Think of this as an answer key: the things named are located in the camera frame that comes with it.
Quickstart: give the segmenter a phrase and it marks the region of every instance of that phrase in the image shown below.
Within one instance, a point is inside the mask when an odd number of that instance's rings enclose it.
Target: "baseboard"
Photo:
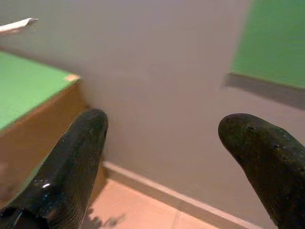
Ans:
[[[182,212],[204,220],[221,229],[262,229],[243,219],[230,215],[208,204],[178,193],[136,173],[104,162],[108,176],[120,183],[134,188],[152,198],[162,201]]]

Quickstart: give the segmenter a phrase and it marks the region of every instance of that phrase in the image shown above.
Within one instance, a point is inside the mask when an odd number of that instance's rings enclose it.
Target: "white wall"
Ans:
[[[222,117],[246,112],[305,142],[298,98],[290,103],[272,86],[266,98],[259,91],[266,94],[264,86],[250,93],[242,87],[255,83],[226,81],[248,5],[248,0],[7,0],[0,3],[1,23],[39,21],[22,35],[0,38],[0,45],[82,75],[88,100],[109,116],[107,160],[273,228],[217,135]]]

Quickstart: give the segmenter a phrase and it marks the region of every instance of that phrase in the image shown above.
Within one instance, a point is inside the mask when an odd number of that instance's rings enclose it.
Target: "green surface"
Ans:
[[[0,130],[73,82],[52,67],[0,52]]]
[[[231,72],[305,88],[305,0],[255,0]]]

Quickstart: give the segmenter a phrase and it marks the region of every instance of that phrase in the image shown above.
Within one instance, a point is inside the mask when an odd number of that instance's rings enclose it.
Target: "white paper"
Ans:
[[[27,18],[21,21],[0,26],[0,35],[20,32],[24,27],[32,25],[38,19]]]

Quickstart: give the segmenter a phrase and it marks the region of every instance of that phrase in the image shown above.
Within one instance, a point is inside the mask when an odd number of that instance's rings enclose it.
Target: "tile floor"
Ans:
[[[109,180],[82,229],[217,229],[125,185]]]

